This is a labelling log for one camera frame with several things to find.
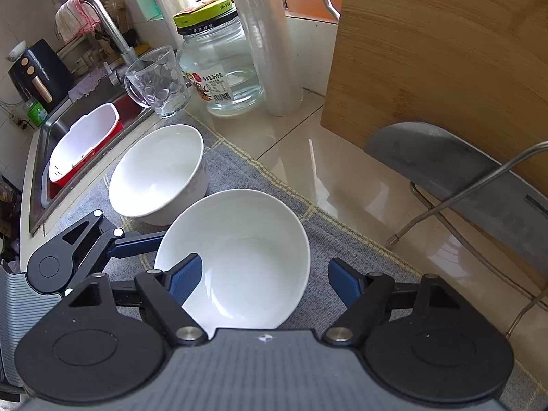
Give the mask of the white floral bowl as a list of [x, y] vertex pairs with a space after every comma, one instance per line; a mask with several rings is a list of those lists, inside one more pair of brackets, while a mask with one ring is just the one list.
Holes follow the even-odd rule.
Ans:
[[221, 327], [279, 327], [308, 284], [304, 227], [260, 191], [225, 190], [190, 206], [168, 228], [154, 266], [167, 271], [191, 253], [201, 257], [202, 277], [183, 308], [208, 335]]

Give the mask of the steel kitchen sink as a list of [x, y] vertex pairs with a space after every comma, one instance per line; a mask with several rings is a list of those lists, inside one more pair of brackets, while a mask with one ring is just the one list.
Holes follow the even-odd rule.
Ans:
[[153, 114], [107, 77], [88, 95], [66, 98], [45, 120], [29, 153], [29, 209], [21, 215], [27, 231], [34, 234], [84, 175]]

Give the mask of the chrome kitchen faucet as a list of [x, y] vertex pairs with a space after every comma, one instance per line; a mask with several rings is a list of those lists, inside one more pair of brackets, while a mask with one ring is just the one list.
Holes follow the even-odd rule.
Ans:
[[100, 2], [100, 0], [81, 1], [83, 4], [89, 5], [91, 9], [93, 9], [97, 13], [103, 27], [120, 50], [121, 57], [124, 60], [124, 63], [128, 66], [131, 66], [135, 61], [137, 61], [137, 53], [135, 52], [134, 48], [131, 47], [124, 39], [122, 33], [118, 30], [110, 14], [104, 8], [104, 5], [102, 5], [102, 2]]

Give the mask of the grey teal checked mat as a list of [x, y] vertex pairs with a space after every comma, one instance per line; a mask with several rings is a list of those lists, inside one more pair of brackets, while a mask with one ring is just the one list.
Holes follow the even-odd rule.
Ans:
[[321, 344], [316, 332], [344, 305], [328, 263], [427, 285], [380, 245], [322, 212], [213, 131], [201, 128], [208, 188], [150, 260], [169, 269], [200, 255], [201, 281], [185, 310], [210, 343], [177, 352], [158, 381], [120, 410], [416, 410], [392, 394], [355, 352]]

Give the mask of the white colander basket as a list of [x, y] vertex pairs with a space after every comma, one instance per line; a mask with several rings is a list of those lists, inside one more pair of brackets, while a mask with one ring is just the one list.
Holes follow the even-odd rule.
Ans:
[[112, 103], [82, 116], [54, 147], [49, 162], [49, 181], [64, 187], [122, 129], [119, 112]]

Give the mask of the red wash basin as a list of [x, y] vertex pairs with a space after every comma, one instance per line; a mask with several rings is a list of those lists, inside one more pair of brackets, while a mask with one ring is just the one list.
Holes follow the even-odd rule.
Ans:
[[137, 120], [142, 107], [128, 95], [79, 114], [60, 139], [54, 140], [48, 167], [46, 193], [53, 199], [125, 127]]

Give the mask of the clear glass mug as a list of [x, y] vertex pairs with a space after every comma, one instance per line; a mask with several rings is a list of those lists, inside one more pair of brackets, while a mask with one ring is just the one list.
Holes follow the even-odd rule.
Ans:
[[189, 88], [171, 46], [153, 49], [139, 57], [124, 76], [124, 89], [137, 105], [168, 118], [184, 109]]

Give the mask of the black air fryer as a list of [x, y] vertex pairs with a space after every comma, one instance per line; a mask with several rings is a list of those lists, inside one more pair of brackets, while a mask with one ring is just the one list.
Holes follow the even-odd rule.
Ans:
[[53, 110], [67, 97], [74, 80], [68, 68], [43, 39], [30, 47], [19, 42], [8, 53], [11, 82], [24, 100], [35, 98], [47, 110]]

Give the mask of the glass jar yellow lid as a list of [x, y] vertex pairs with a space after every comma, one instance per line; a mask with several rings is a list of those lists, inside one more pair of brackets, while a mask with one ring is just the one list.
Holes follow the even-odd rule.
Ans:
[[201, 0], [173, 16], [182, 43], [176, 59], [207, 110], [237, 117], [263, 98], [253, 58], [233, 0]]

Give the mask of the pink white dishcloth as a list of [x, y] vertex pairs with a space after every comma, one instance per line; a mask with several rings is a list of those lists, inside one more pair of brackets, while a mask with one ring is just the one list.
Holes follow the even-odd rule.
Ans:
[[67, 0], [58, 9], [56, 27], [66, 45], [84, 34], [91, 34], [100, 25], [97, 13], [84, 0]]

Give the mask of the bamboo cutting board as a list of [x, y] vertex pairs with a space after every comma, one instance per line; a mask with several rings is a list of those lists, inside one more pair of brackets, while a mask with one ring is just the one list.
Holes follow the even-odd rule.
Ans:
[[322, 125], [423, 121], [505, 161], [547, 138], [547, 0], [343, 0]]

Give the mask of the tall plastic wrap roll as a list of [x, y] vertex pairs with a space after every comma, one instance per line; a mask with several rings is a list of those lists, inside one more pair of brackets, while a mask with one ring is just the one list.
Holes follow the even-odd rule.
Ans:
[[304, 94], [295, 66], [282, 0], [235, 0], [267, 111], [285, 117], [299, 110]]

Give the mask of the black handled cleaver knife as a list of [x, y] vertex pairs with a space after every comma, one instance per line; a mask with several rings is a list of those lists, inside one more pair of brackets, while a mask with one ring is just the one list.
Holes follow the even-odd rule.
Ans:
[[[379, 129], [364, 151], [440, 202], [503, 164], [459, 136], [422, 122]], [[513, 169], [454, 209], [547, 275], [547, 196]]]

